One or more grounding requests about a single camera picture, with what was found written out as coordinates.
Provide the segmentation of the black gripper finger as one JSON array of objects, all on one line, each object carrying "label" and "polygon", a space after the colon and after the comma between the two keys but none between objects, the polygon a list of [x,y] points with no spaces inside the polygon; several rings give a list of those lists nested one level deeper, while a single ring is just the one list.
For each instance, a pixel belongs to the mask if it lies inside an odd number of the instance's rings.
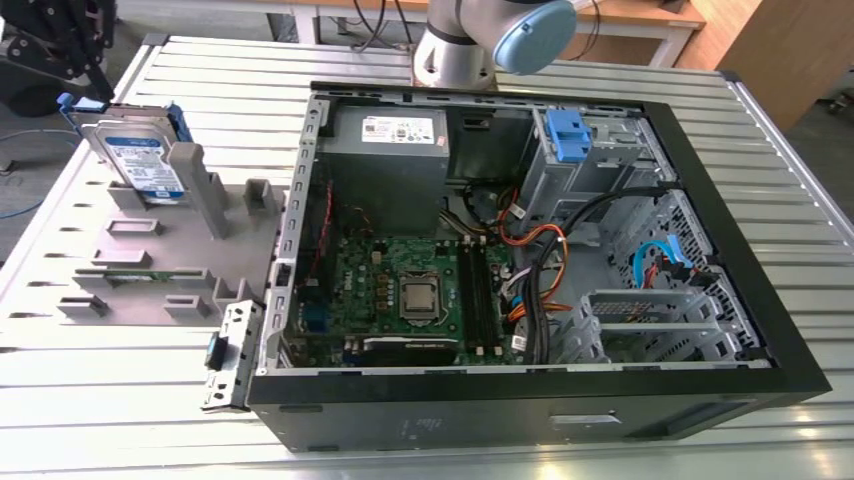
[{"label": "black gripper finger", "polygon": [[114,98],[114,88],[102,68],[103,50],[76,28],[62,29],[47,40],[20,31],[6,53],[8,60],[26,69],[88,86],[98,99]]},{"label": "black gripper finger", "polygon": [[58,43],[71,52],[102,60],[107,49],[107,2],[58,1]]}]

